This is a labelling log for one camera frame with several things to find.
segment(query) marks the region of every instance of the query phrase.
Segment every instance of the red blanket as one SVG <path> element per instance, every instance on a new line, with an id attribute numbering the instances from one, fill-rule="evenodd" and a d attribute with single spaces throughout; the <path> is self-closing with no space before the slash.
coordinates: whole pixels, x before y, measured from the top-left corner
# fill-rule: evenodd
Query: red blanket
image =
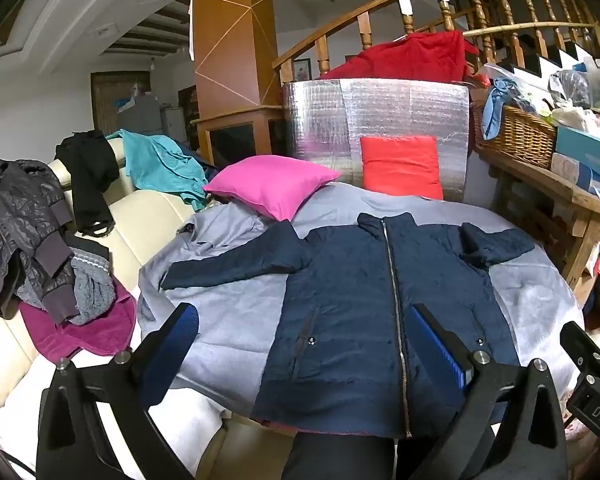
<path id="1" fill-rule="evenodd" d="M 462 81 L 464 53 L 478 50 L 462 37 L 462 32 L 416 32 L 400 41 L 373 46 L 320 79 L 375 77 L 413 79 L 449 83 Z"/>

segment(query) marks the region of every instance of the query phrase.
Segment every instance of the magenta towel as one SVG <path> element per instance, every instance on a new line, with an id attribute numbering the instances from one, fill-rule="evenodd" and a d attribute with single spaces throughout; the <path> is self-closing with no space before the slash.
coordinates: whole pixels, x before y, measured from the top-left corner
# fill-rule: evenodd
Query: magenta towel
<path id="1" fill-rule="evenodd" d="M 113 285 L 116 291 L 113 306 L 82 326 L 65 321 L 56 327 L 44 310 L 21 301 L 22 319 L 38 352 L 56 363 L 61 357 L 70 357 L 83 348 L 102 356 L 124 350 L 136 325 L 136 300 L 116 278 L 113 278 Z"/>

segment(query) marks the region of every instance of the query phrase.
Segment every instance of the black trousers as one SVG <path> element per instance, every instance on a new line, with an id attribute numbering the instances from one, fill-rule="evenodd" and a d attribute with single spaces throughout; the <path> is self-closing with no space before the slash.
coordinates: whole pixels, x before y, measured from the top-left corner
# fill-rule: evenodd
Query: black trousers
<path id="1" fill-rule="evenodd" d="M 488 426 L 462 478 L 472 478 L 493 444 Z M 298 433 L 282 480 L 408 480 L 436 443 L 435 438 L 400 440 L 378 436 Z"/>

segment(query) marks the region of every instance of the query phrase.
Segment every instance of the teal shirt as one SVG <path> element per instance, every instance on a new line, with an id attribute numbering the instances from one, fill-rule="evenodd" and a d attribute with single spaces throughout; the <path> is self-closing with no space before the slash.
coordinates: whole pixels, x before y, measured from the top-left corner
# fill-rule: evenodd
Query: teal shirt
<path id="1" fill-rule="evenodd" d="M 182 153 L 177 143 L 164 135 L 144 136 L 118 130 L 107 139 L 122 137 L 125 173 L 138 189 L 177 194 L 196 211 L 205 205 L 205 171 L 195 158 Z"/>

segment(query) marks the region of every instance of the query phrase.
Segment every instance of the bolt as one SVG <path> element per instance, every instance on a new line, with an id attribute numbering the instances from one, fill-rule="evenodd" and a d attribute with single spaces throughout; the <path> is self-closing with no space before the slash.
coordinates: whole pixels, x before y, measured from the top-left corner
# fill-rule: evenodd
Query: bolt
<path id="1" fill-rule="evenodd" d="M 534 367 L 539 372 L 544 372 L 547 369 L 546 363 L 539 358 L 534 359 Z"/>
<path id="2" fill-rule="evenodd" d="M 56 370 L 60 372 L 64 372 L 69 365 L 71 364 L 71 359 L 67 359 L 66 357 L 61 357 L 60 360 L 56 363 Z"/>
<path id="3" fill-rule="evenodd" d="M 487 354 L 487 352 L 485 352 L 484 350 L 478 350 L 478 351 L 474 352 L 474 359 L 477 362 L 479 362 L 481 365 L 485 365 L 489 361 L 491 361 L 489 354 Z"/>
<path id="4" fill-rule="evenodd" d="M 113 362 L 117 365 L 123 365 L 131 359 L 131 352 L 127 350 L 123 350 L 122 352 L 118 352 L 113 356 Z"/>

